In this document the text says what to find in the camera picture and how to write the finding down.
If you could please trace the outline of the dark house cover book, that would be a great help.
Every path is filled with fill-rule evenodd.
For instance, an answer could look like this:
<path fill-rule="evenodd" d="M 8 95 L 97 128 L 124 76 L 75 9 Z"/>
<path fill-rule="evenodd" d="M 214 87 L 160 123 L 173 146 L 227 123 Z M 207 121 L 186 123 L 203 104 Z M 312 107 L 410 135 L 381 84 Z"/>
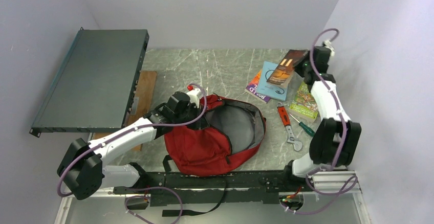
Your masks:
<path fill-rule="evenodd" d="M 293 76 L 295 66 L 305 58 L 307 53 L 308 50 L 289 50 L 267 78 L 267 83 L 282 88 L 287 87 Z"/>

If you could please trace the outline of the light blue booklet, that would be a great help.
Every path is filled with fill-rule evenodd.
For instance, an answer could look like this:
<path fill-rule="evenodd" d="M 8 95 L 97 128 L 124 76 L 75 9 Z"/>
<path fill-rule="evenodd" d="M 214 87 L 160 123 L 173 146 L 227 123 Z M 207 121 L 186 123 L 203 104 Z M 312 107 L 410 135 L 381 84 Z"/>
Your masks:
<path fill-rule="evenodd" d="M 289 76 L 289 81 L 284 86 L 269 84 L 267 78 L 272 75 L 276 67 L 277 63 L 264 62 L 256 92 L 272 99 L 286 101 L 288 85 L 289 81 L 292 79 L 292 75 Z"/>

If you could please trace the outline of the red backpack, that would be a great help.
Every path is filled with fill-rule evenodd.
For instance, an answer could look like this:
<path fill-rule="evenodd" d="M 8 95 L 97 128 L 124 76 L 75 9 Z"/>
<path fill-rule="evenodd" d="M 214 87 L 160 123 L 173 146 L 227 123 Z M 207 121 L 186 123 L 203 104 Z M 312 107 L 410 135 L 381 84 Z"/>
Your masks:
<path fill-rule="evenodd" d="M 200 177 L 226 174 L 252 158 L 266 133 L 266 118 L 254 105 L 212 94 L 206 97 L 200 126 L 175 127 L 164 136 L 169 161 L 186 175 Z"/>

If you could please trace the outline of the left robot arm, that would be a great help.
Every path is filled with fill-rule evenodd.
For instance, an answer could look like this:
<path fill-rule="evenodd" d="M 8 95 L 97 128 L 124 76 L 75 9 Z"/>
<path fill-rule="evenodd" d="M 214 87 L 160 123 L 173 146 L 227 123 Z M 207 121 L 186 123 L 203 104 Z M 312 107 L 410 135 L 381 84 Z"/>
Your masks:
<path fill-rule="evenodd" d="M 188 92 L 175 92 L 131 125 L 103 138 L 74 140 L 57 168 L 60 197 L 78 200 L 92 196 L 99 189 L 128 187 L 134 193 L 146 189 L 147 179 L 131 164 L 111 166 L 109 163 L 135 146 L 154 141 L 175 128 L 196 125 L 208 104 L 206 91 L 191 83 Z"/>

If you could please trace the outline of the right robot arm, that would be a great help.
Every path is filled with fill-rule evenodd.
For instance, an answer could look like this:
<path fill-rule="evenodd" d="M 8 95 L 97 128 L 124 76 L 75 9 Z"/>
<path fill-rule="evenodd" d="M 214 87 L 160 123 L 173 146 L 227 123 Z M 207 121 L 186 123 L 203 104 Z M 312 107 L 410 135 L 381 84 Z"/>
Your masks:
<path fill-rule="evenodd" d="M 289 172 L 282 176 L 282 184 L 289 191 L 296 190 L 313 170 L 348 166 L 357 148 L 361 125 L 353 122 L 344 111 L 335 78 L 327 73 L 329 59 L 334 54 L 331 42 L 326 40 L 314 46 L 295 67 L 317 104 L 321 121 L 311 139 L 309 152 L 286 166 Z"/>

